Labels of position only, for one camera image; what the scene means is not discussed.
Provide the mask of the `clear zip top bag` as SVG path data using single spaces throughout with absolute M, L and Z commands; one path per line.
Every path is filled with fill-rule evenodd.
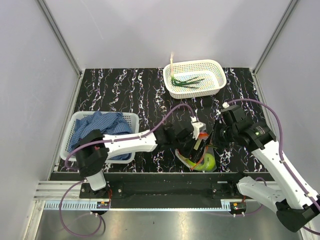
M 217 169 L 211 135 L 202 131 L 197 140 L 191 140 L 180 149 L 175 150 L 175 156 L 191 171 L 210 173 Z

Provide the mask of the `fake green onion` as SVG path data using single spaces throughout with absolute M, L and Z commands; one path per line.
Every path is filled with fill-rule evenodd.
M 183 87 L 183 88 L 190 88 L 190 89 L 197 89 L 198 87 L 193 86 L 195 84 L 200 83 L 204 80 L 204 78 L 199 77 L 193 77 L 187 80 L 178 80 L 174 76 L 174 66 L 173 66 L 173 58 L 174 58 L 174 52 L 172 51 L 170 53 L 170 78 L 171 78 L 171 84 L 176 87 Z

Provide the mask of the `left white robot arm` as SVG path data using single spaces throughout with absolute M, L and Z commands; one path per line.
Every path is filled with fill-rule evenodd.
M 97 198 L 103 198 L 108 193 L 103 174 L 103 165 L 107 160 L 136 152 L 172 149 L 180 160 L 197 164 L 202 161 L 209 138 L 206 125 L 196 119 L 158 124 L 151 130 L 125 135 L 102 134 L 95 129 L 77 143 L 72 154 L 80 176 L 89 183 L 90 192 Z

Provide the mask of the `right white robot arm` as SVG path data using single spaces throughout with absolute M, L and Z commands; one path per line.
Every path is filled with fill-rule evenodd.
M 254 122 L 239 105 L 225 102 L 220 113 L 221 121 L 214 123 L 211 136 L 213 144 L 222 148 L 232 143 L 245 147 L 266 167 L 279 187 L 272 189 L 240 173 L 227 185 L 228 195 L 235 199 L 243 195 L 260 202 L 294 233 L 318 216 L 320 195 L 286 157 L 282 139 L 265 122 Z

